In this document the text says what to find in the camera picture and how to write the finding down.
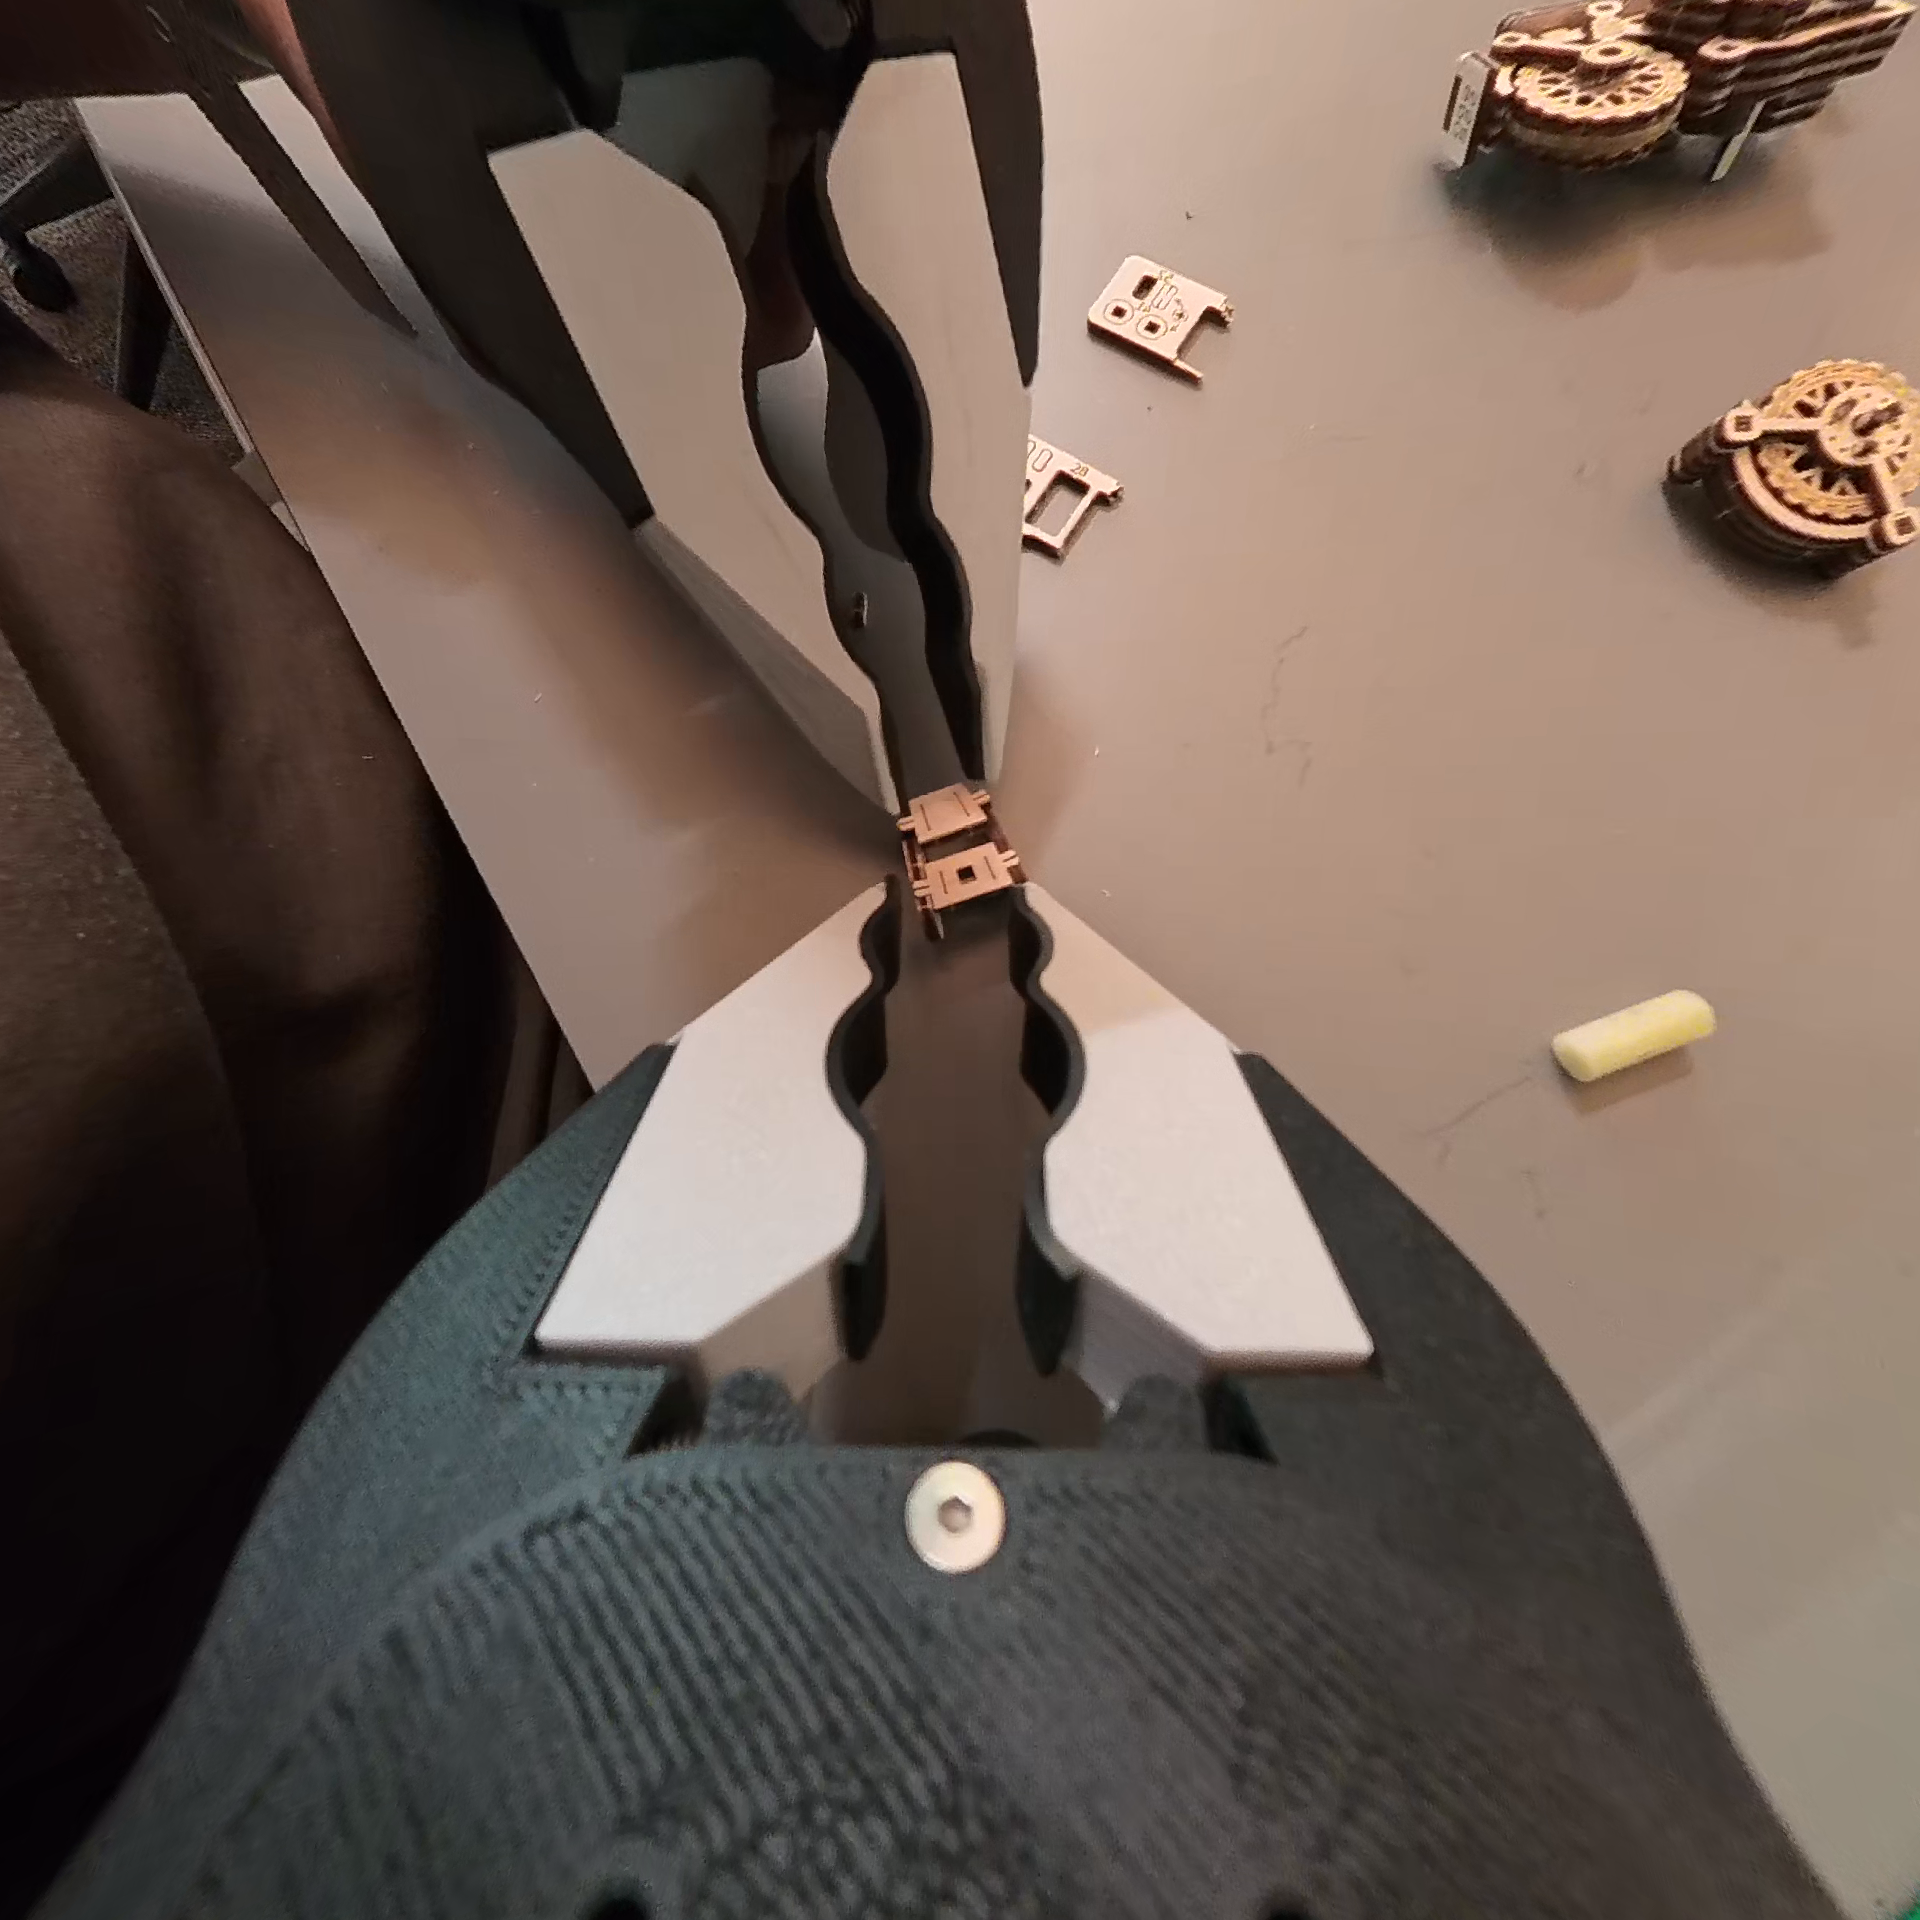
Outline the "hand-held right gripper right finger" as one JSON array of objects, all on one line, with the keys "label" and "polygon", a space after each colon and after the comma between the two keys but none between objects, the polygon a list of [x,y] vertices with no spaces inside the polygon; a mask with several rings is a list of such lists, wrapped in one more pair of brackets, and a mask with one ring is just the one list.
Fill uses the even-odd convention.
[{"label": "hand-held right gripper right finger", "polygon": [[1024,1176],[1016,1318],[1042,1377],[1349,1373],[1375,1345],[1251,1085],[1251,1056],[1063,907],[1016,889]]}]

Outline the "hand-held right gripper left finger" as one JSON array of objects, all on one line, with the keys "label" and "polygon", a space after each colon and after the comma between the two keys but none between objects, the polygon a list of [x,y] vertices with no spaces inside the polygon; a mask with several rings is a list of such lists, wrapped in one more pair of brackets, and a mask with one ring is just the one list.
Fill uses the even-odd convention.
[{"label": "hand-held right gripper left finger", "polygon": [[534,1347],[684,1373],[828,1373],[884,1317],[879,1148],[900,884],[872,884],[658,1059]]}]

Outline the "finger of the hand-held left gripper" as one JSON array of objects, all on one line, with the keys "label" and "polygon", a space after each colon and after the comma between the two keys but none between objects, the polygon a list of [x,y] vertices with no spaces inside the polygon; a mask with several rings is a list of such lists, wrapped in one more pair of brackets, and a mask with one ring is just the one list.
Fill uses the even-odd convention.
[{"label": "finger of the hand-held left gripper", "polygon": [[800,513],[831,633],[877,698],[900,794],[990,784],[1014,690],[1029,394],[956,58],[871,65],[796,187],[829,269],[806,291],[821,418]]},{"label": "finger of the hand-held left gripper", "polygon": [[811,750],[864,800],[896,802],[822,549],[755,440],[738,267],[765,137],[568,131],[494,154],[491,177],[647,494],[639,547]]}]

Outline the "small wooden puzzle block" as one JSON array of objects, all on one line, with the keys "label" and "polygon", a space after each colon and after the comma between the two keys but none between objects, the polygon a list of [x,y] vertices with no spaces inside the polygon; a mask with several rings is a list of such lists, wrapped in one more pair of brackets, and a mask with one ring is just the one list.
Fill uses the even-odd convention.
[{"label": "small wooden puzzle block", "polygon": [[1027,881],[982,784],[956,782],[911,797],[896,816],[896,830],[908,891],[933,944],[943,940],[949,915]]}]

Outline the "grey desk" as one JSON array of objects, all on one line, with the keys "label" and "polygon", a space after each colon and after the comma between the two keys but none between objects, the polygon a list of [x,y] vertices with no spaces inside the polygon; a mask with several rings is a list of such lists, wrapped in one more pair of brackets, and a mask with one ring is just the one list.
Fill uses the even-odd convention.
[{"label": "grey desk", "polygon": [[[1916,561],[1748,566],[1660,469],[1855,350],[1916,378],[1916,30],[1700,186],[1428,161],[1511,5],[1040,5],[1040,428],[1119,469],[1022,562],[1014,842],[1267,1056],[1501,1291],[1598,1429],[1706,1685],[1848,1916],[1916,1902]],[[549,440],[376,338],[186,102],[83,120],[222,403],[437,755],[591,1075],[854,888],[860,806],[616,555]],[[1239,305],[1206,392],[1092,346],[1135,243]],[[1576,1089],[1555,1026],[1719,1038]],[[533,1368],[428,1418],[397,1357],[296,1522],[365,1540],[451,1730],[491,1728],[574,1481],[664,1598],[684,1460],[572,1464]]]}]

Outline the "flat wooden puzzle piece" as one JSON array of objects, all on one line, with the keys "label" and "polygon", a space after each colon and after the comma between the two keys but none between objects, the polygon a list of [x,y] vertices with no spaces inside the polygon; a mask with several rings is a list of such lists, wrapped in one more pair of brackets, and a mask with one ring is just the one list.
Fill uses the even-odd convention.
[{"label": "flat wooden puzzle piece", "polygon": [[1156,259],[1128,253],[1087,309],[1087,333],[1186,380],[1205,372],[1186,357],[1198,330],[1229,330],[1234,302]]}]

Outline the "black chair base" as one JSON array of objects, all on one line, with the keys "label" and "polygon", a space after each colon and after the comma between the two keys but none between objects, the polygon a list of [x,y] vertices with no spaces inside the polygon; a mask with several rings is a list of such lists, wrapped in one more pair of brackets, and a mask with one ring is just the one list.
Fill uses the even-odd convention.
[{"label": "black chair base", "polygon": [[39,232],[111,208],[124,234],[117,269],[117,318],[111,336],[111,392],[142,413],[160,395],[165,358],[176,341],[176,318],[154,266],[132,236],[125,213],[72,102],[26,99],[3,102],[5,288],[28,309],[64,316],[78,307],[78,291]]}]

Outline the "yellow foam cylinder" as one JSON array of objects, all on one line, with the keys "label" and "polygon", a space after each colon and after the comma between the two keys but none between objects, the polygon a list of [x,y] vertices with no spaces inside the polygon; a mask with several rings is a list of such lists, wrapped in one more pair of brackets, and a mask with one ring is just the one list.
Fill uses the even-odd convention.
[{"label": "yellow foam cylinder", "polygon": [[1592,1085],[1688,1050],[1716,1028],[1716,1010],[1706,996],[1672,990],[1555,1033],[1549,1056],[1564,1077]]}]

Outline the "person's brown trousers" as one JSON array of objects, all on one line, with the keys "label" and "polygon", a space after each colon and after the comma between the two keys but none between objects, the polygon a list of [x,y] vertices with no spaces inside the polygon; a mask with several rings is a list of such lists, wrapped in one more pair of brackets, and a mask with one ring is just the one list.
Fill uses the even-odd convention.
[{"label": "person's brown trousers", "polygon": [[574,1099],[318,565],[5,313],[3,1902],[168,1705],[301,1418]]}]

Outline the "large wooden gear model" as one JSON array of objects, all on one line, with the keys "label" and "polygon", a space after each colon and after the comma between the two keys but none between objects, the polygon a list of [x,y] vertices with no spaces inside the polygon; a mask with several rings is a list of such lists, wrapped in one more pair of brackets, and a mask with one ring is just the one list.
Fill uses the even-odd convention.
[{"label": "large wooden gear model", "polygon": [[1445,165],[1493,150],[1564,172],[1715,145],[1720,180],[1762,136],[1819,117],[1916,21],[1906,3],[1582,3],[1501,19],[1463,53],[1442,114]]}]

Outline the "round wooden wheel assembly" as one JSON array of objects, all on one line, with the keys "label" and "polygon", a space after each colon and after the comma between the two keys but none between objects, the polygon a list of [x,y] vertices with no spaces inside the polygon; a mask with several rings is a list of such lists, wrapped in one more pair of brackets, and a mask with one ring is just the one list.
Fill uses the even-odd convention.
[{"label": "round wooden wheel assembly", "polygon": [[1740,555],[1823,579],[1917,539],[1917,395],[1895,368],[1829,358],[1698,429],[1669,492]]}]

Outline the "flat wooden frame piece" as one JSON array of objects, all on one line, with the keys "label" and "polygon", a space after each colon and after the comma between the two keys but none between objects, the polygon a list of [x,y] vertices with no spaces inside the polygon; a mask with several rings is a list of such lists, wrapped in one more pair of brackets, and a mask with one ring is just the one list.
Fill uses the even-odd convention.
[{"label": "flat wooden frame piece", "polygon": [[1125,485],[1064,449],[1027,436],[1022,542],[1048,561],[1063,561],[1090,516],[1114,510]]}]

